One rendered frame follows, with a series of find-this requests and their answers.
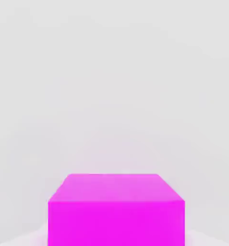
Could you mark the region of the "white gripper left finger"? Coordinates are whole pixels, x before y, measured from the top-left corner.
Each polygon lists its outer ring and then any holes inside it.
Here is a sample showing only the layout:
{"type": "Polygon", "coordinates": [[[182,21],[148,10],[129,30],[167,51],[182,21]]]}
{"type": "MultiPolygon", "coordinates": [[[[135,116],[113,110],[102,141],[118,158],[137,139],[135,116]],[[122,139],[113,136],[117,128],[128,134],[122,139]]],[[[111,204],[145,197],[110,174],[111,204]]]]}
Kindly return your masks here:
{"type": "Polygon", "coordinates": [[[45,223],[38,230],[0,243],[0,246],[48,246],[48,226],[45,223]]]}

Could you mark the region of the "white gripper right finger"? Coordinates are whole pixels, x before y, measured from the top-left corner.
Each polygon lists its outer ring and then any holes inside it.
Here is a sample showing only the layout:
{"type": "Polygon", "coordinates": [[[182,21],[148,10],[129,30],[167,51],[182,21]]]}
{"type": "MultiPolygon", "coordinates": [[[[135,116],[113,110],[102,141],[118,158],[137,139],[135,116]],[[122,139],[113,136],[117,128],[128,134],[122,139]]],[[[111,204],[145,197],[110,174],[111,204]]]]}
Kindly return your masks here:
{"type": "Polygon", "coordinates": [[[203,232],[187,230],[185,232],[185,246],[229,246],[229,243],[203,232]]]}

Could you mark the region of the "small magenta cube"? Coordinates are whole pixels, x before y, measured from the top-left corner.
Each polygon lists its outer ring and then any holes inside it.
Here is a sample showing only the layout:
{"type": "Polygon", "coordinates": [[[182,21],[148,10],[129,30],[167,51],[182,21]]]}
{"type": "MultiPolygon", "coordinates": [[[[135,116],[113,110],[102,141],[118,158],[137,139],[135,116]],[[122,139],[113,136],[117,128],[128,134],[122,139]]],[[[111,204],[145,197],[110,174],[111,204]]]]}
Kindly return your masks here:
{"type": "Polygon", "coordinates": [[[70,174],[48,202],[48,246],[185,246],[185,201],[157,174],[70,174]]]}

